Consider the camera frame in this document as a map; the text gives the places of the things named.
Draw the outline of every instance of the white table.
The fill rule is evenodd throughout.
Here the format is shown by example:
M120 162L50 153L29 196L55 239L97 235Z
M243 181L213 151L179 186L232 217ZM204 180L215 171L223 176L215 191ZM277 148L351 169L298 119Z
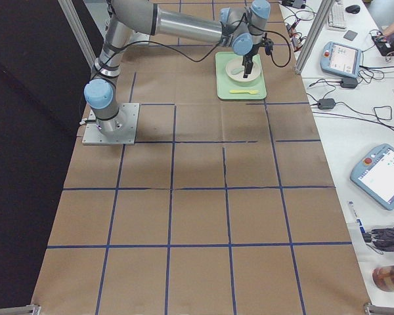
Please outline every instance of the white table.
M314 11L317 11L320 1L308 0L307 4ZM309 85L318 79L333 81L332 78L338 78L335 75L323 72L319 66L325 44L329 41L335 41L365 50L373 45L369 32L378 29L361 0L345 0L344 4L345 7L352 4L361 6L361 11L358 14L345 13L347 29L357 32L358 36L353 41L348 41L343 38L345 31L328 30L324 26L301 74L307 93L317 100L333 88L324 83L317 84L314 87L309 87ZM287 8L281 7L281 10L284 18L291 15ZM298 16L308 18L309 15L303 12ZM286 22L291 24L294 22L294 18L288 18ZM301 21L296 30L303 35L308 35L311 24L312 21ZM386 62L385 58L374 47L364 53L362 64L370 67L394 66L394 58ZM328 94L327 98L334 98L336 102L345 102L357 111L371 114L375 106L391 106L393 121L388 123L394 125L394 70L384 71L387 73L382 81L373 81L371 84L361 83L353 90L343 89L339 86L334 92ZM311 97L309 97L309 100L311 104L315 104ZM313 107L313 111L321 112L317 107ZM329 112L363 117L341 104L338 104ZM348 201L353 202L355 211L367 231L372 228L394 226L394 210L385 210L350 180L350 173L355 164L373 147L383 143L388 143L394 147L394 132L381 125L355 119L321 114L314 114L314 117L371 302L377 306L394 307L394 292L387 293L378 289L372 280L373 269L379 266L394 265L394 253L379 255L365 245L359 225L355 221L353 210L348 205Z

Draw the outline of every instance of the metal base plate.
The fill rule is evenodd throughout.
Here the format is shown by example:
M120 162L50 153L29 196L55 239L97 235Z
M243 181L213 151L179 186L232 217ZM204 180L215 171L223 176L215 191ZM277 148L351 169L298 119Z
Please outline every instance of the metal base plate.
M139 103L121 103L120 110L127 116L127 125L121 135L104 135L95 123L86 125L82 143L84 145L108 145L108 144L134 144L136 139L137 119L139 118ZM89 114L89 120L95 120L93 111Z

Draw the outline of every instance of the red emergency stop button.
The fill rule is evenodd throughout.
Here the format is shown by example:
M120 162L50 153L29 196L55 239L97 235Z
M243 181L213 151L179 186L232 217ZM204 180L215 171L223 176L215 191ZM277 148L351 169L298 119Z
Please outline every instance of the red emergency stop button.
M363 160L363 163L364 163L365 165L369 165L369 164L372 163L372 159L371 159L370 157L367 157L366 159Z

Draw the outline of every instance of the yellow spoon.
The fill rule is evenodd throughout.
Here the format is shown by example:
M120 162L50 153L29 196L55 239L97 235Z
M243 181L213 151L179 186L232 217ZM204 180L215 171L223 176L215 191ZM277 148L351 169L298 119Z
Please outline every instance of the yellow spoon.
M244 94L244 93L248 93L248 94L258 94L259 91L258 90L229 90L230 94Z

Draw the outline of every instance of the wires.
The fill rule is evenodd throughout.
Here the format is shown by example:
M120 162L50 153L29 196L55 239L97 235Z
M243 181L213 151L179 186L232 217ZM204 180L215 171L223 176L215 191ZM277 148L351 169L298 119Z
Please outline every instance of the wires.
M363 68L359 70L358 76L360 77L361 82L365 82L366 84L369 84L372 82L372 80L376 80L376 81L383 80L385 78L385 73L381 70L369 70L368 68Z
M248 22L248 18L247 18L247 16L246 16L246 13L244 13L244 14L242 15L241 19L239 20L238 25L235 26L235 29L233 29L232 33L235 32L235 31L238 29L238 27L241 25L241 23L242 23L243 21ZM125 46L121 47L120 49L118 49L117 52L114 52L114 53L112 54L112 56L111 56L111 57L110 57L110 58L109 58L99 69L96 69L96 68L95 68L97 72L93 75L93 77L92 77L91 79L94 79L94 78L100 73L100 71L103 69L103 67L105 67L105 66L109 63L109 61L111 61L111 59L113 59L113 57L115 57L117 54L124 53L125 50L126 50L128 47L130 47L130 46L132 46L132 45L139 44L139 43L151 43L151 44L155 44L155 45L160 45L160 46L162 46L162 47L171 49L172 51L175 51L175 52L177 52L177 53L183 55L185 58L189 59L189 60L192 61L192 62L201 62L201 61L203 61L204 59L206 59L206 58L207 58L207 57L208 57L208 56L209 56L209 55L210 55L220 44L221 44L221 41L218 42L216 45L214 45L214 46L209 50L209 52L208 52L207 54L205 54L203 57L201 57L200 59L197 59L197 60L195 60L195 59L193 59L193 58L187 56L185 53L183 53L183 52L180 51L179 49L176 49L176 48L174 48L174 47L172 47L172 46L168 46L168 45L159 43L159 42L157 42L157 41L134 41L134 42L128 43L128 44L126 44Z
M287 20L288 18L294 17L295 18L295 23L299 23L299 21L312 21L315 17L316 12L314 12L314 10L311 7L308 7L307 5L305 5L305 8L308 8L309 10L298 10L298 11L293 11L289 6L287 5L283 5L281 2L278 2L280 5L282 5L284 8L288 9L290 12L292 12L291 15L287 16L284 18L284 20ZM304 12L308 12L310 14L312 14L312 17L309 18L302 18L298 15L300 15L301 13Z
M374 119L366 119L363 117L354 117L354 116L349 116L349 115L343 115L343 114L335 114L335 113L330 113L330 112L313 112L314 114L320 114L320 115L328 115L328 116L335 116L335 117L339 117L339 118L349 118L349 119L355 119L355 120L360 120L360 121L365 121L365 122L369 122L369 123L375 123L377 125L381 125L383 127L386 127L388 129L390 129L391 131L394 132L394 126L389 125L386 123L386 121L391 121L393 119L393 108L391 106L375 106L372 108L373 110L373 114L370 113L362 113L359 112L355 109L353 109L352 107L350 107L349 105L347 105L345 102L337 102L336 105L338 104L342 104L345 107L349 108L352 112L355 112L356 114L362 115L362 116L370 116L373 117ZM379 115L379 111L382 109L388 109L388 116L389 117L381 117Z
M284 41L286 42L286 44L288 45L288 60L287 60L286 63L283 64L283 65L277 64L277 63L274 61L274 58L273 58L273 50L272 50L272 51L271 51L271 61L272 61L273 64L274 64L276 67L278 67L278 68L284 68L284 67L286 67L286 66L289 64L290 59L291 59L291 57L292 57L292 52L291 52L291 50L290 50L290 43L289 43L289 41L286 39L286 37L284 37L282 34L276 32L276 31L267 31L267 30L263 30L263 29L261 29L261 28L258 28L258 27L255 26L255 25L252 25L252 24L250 24L250 26L252 26L252 27L255 28L256 30L259 30L259 31L261 31L261 32L265 32L265 33L269 33L269 32L270 32L270 33L273 33L273 34L277 34L277 35L281 36L281 38L283 38L283 40L284 40Z
M328 91L322 97L322 98L326 98L327 95L329 95L330 93L334 92L337 89L337 85L333 85L333 84L330 84L330 83L339 83L340 84L341 82L342 82L342 80L340 80L340 81L327 81L325 79L319 79L319 80L316 80L315 82L311 83L310 85L308 85L308 87L313 87L314 85L316 85L318 83L325 83L325 84L331 86L333 89L331 91ZM317 102L317 103L319 102L319 100L315 99L315 97L313 97L311 94L307 93L307 95L310 96L315 102Z

